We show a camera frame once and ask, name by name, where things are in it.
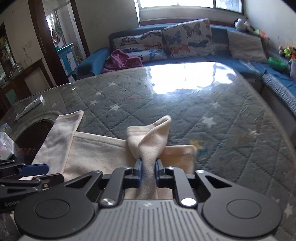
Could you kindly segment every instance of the cream towel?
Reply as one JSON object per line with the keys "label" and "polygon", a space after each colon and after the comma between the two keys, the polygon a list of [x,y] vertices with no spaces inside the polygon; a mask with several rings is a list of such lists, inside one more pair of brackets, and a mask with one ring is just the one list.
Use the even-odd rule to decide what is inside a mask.
{"label": "cream towel", "polygon": [[112,173],[115,168],[134,166],[137,157],[143,160],[143,180],[140,189],[129,189],[126,198],[171,198],[167,188],[157,189],[154,163],[160,157],[164,166],[182,168],[193,173],[196,148],[192,145],[166,146],[170,116],[148,126],[127,128],[128,141],[75,132],[83,112],[60,115],[32,164],[46,163],[49,174],[62,173],[65,181],[85,173],[101,170]]}
{"label": "cream towel", "polygon": [[[164,166],[179,167],[186,173],[191,174],[194,172],[195,156],[195,146],[166,146],[160,158]],[[135,165],[135,162],[136,158],[132,155],[127,141],[76,132],[66,167],[64,171],[61,170],[60,173],[62,173],[65,180],[68,181],[93,170],[101,170],[105,174],[112,173],[115,168],[124,166],[132,167]],[[156,189],[155,187],[155,177],[153,173],[155,160],[150,163],[144,162],[145,161],[143,161],[143,177],[145,178],[142,181],[142,187],[144,183],[148,183],[145,187],[149,188],[130,188],[126,191],[125,198],[172,198],[172,191],[170,189]]]}
{"label": "cream towel", "polygon": [[171,121],[167,115],[151,125],[130,126],[126,130],[130,151],[135,158],[142,158],[143,161],[142,186],[137,190],[137,199],[158,198],[154,163],[165,149]]}
{"label": "cream towel", "polygon": [[59,115],[32,164],[47,164],[48,174],[64,170],[74,134],[83,114],[84,111],[79,110],[71,114]]}

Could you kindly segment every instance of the pink fleece blanket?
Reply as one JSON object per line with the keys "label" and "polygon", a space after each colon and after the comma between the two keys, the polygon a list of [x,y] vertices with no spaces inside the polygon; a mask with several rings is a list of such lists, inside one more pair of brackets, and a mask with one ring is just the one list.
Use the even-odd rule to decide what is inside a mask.
{"label": "pink fleece blanket", "polygon": [[126,53],[116,49],[112,52],[110,57],[106,59],[105,68],[102,70],[102,74],[115,70],[142,66],[143,63],[140,57],[129,57]]}

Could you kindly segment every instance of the blue sofa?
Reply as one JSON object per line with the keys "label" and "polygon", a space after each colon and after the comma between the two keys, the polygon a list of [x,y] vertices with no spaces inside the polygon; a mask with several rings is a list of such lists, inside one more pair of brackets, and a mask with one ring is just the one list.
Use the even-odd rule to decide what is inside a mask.
{"label": "blue sofa", "polygon": [[[143,26],[131,30],[112,33],[109,35],[110,46],[102,48],[94,52],[86,60],[84,60],[73,73],[75,80],[83,79],[90,76],[95,76],[101,73],[104,68],[105,60],[112,52],[113,39],[134,36],[143,34],[151,30],[162,30],[172,24],[157,24]],[[206,57],[186,57],[186,58],[170,58],[165,60],[156,60],[143,63],[144,66],[172,64],[172,63],[188,63],[188,62],[219,62],[237,70],[245,77],[253,87],[262,94],[266,102],[271,106],[276,115],[281,120],[284,128],[287,130],[290,137],[295,136],[295,141],[292,141],[296,146],[296,84],[289,78],[288,68],[285,72],[280,73],[268,64],[259,62],[244,62],[232,58],[229,52],[229,40],[227,30],[236,31],[235,28],[211,25],[213,40],[216,45],[217,55]],[[277,56],[277,50],[271,48],[265,49],[267,57]]]}
{"label": "blue sofa", "polygon": [[[117,33],[112,33],[109,35],[109,48],[101,48],[96,52],[91,54],[86,60],[82,61],[82,63],[76,68],[73,73],[73,78],[75,80],[80,80],[86,77],[95,76],[101,73],[104,68],[105,60],[110,56],[112,52],[112,40],[124,36],[133,36],[143,34],[145,32],[151,30],[162,30],[163,28],[169,26],[171,24],[156,24],[143,26],[139,28],[135,28],[132,30],[121,31]],[[187,58],[168,58],[165,60],[157,60],[143,63],[144,66],[151,65],[159,65],[159,64],[174,64],[174,63],[190,63],[190,62],[220,62],[222,64],[228,65],[234,69],[236,69],[239,73],[241,73],[246,78],[255,78],[260,80],[262,75],[249,70],[246,66],[240,63],[239,60],[233,59],[229,52],[229,41],[227,35],[227,29],[236,30],[235,28],[224,27],[224,26],[211,26],[213,33],[213,40],[216,45],[221,46],[217,50],[217,55],[215,56],[207,56],[207,57],[187,57]]]}

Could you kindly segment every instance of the butterfly print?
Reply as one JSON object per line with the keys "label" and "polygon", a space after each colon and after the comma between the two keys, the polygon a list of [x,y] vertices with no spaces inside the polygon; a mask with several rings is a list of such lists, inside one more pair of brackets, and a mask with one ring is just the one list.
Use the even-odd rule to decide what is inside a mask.
{"label": "butterfly print", "polygon": [[168,26],[168,27],[164,28],[163,31],[167,31],[170,28],[176,28],[176,27],[178,27],[178,24],[172,25],[172,26]]}
{"label": "butterfly print", "polygon": [[114,41],[112,41],[112,48],[113,48],[113,50],[115,50],[115,49],[116,49],[116,46],[115,46],[115,43],[114,43]]}
{"label": "butterfly print", "polygon": [[165,56],[165,53],[161,49],[150,50],[149,51],[149,61],[153,60],[157,54]]}
{"label": "butterfly print", "polygon": [[161,48],[161,43],[156,42],[156,43],[152,43],[152,44],[144,44],[145,46],[145,50],[148,49],[160,49]]}
{"label": "butterfly print", "polygon": [[199,43],[194,43],[194,42],[189,42],[188,45],[192,46],[194,48],[205,48],[207,46],[207,44],[209,43],[208,40],[202,40]]}
{"label": "butterfly print", "polygon": [[197,23],[196,25],[194,25],[193,28],[190,28],[187,24],[184,24],[183,28],[186,30],[187,38],[191,37],[192,34],[195,34],[195,33],[197,33],[199,36],[202,34],[202,32],[200,31],[200,23]]}
{"label": "butterfly print", "polygon": [[138,55],[138,57],[140,57],[140,59],[143,61],[143,55]]}
{"label": "butterfly print", "polygon": [[181,51],[190,52],[190,49],[188,48],[188,45],[182,44],[181,47],[172,47],[170,48],[171,51],[174,53],[180,53]]}
{"label": "butterfly print", "polygon": [[137,44],[138,42],[135,40],[135,37],[125,37],[122,39],[120,46]]}
{"label": "butterfly print", "polygon": [[122,50],[122,52],[124,52],[124,53],[132,53],[132,52],[140,52],[140,51],[143,51],[143,50],[138,49],[138,48],[129,48],[129,49]]}
{"label": "butterfly print", "polygon": [[213,44],[214,40],[213,40],[213,36],[212,35],[206,35],[206,37],[210,40],[210,42]]}
{"label": "butterfly print", "polygon": [[165,36],[165,39],[166,41],[168,42],[169,45],[172,45],[172,44],[181,44],[182,40],[181,40],[181,31],[177,31],[175,36],[172,38],[171,36],[169,35],[166,35]]}
{"label": "butterfly print", "polygon": [[141,36],[141,40],[143,40],[143,39],[145,39],[145,38],[151,36],[152,34],[155,35],[155,36],[157,36],[157,37],[161,37],[161,31],[157,31],[157,32],[155,32],[155,31],[150,31],[150,32],[148,32],[148,33],[144,33],[144,34]]}
{"label": "butterfly print", "polygon": [[208,20],[205,20],[203,22],[205,23],[205,26],[206,26],[207,29],[211,28],[211,24],[210,24],[210,22]]}

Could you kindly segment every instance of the butterfly pillow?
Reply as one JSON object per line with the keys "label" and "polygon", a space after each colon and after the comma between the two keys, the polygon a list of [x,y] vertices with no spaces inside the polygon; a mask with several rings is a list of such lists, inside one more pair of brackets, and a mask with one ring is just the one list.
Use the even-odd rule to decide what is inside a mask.
{"label": "butterfly pillow", "polygon": [[140,56],[142,62],[167,59],[163,51],[161,30],[114,39],[113,50],[115,49],[120,49],[130,57]]}
{"label": "butterfly pillow", "polygon": [[167,59],[165,52],[162,49],[150,49],[150,50],[143,50],[140,52],[130,52],[127,53],[130,57],[139,56],[142,62],[160,60],[160,59]]}
{"label": "butterfly pillow", "polygon": [[113,50],[124,50],[130,48],[139,50],[162,49],[163,41],[161,30],[149,31],[136,36],[126,36],[113,39]]}
{"label": "butterfly pillow", "polygon": [[173,58],[216,54],[208,19],[169,26],[163,34]]}

